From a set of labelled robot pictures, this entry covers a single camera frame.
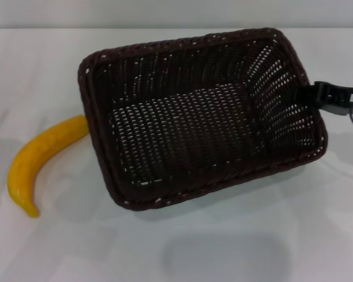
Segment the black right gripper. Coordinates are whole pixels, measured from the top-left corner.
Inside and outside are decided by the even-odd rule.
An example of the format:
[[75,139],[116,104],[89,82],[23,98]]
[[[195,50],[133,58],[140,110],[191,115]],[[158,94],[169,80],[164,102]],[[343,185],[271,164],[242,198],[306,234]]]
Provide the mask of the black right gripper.
[[353,88],[317,81],[289,90],[288,103],[346,116],[353,114]]

